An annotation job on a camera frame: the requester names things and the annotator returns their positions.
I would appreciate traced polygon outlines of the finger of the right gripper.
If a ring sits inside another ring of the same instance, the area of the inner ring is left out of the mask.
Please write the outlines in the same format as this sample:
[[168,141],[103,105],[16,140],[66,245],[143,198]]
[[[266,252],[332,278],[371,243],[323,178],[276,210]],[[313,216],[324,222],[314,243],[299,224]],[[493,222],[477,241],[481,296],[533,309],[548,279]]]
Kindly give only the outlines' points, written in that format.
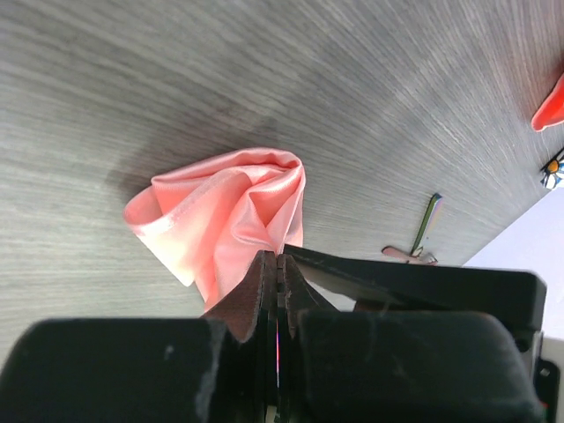
[[307,280],[352,300],[473,310],[496,317],[511,331],[542,327],[546,285],[529,272],[351,259],[291,245],[284,253]]

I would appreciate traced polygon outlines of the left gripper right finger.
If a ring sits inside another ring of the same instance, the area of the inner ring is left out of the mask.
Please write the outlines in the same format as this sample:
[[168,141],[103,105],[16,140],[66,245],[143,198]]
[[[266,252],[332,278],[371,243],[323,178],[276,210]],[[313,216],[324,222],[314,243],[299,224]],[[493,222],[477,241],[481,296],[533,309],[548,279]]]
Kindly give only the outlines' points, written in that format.
[[473,310],[356,301],[284,255],[284,422],[540,422],[539,331]]

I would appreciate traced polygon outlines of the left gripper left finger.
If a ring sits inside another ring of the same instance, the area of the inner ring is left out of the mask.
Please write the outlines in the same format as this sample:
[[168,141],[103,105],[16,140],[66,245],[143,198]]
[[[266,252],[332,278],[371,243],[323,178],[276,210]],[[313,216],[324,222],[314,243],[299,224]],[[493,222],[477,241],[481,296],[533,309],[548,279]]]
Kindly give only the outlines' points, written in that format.
[[278,405],[277,260],[199,318],[32,324],[1,372],[4,422],[272,422]]

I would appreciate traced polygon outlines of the pink satin napkin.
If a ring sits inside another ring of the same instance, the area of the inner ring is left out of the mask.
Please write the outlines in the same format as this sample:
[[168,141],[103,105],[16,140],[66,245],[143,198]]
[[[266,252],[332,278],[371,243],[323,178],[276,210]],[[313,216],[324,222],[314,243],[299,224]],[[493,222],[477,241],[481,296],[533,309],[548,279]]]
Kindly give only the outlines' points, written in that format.
[[211,309],[243,280],[257,252],[302,246],[305,186],[295,154],[243,149],[154,176],[123,218]]

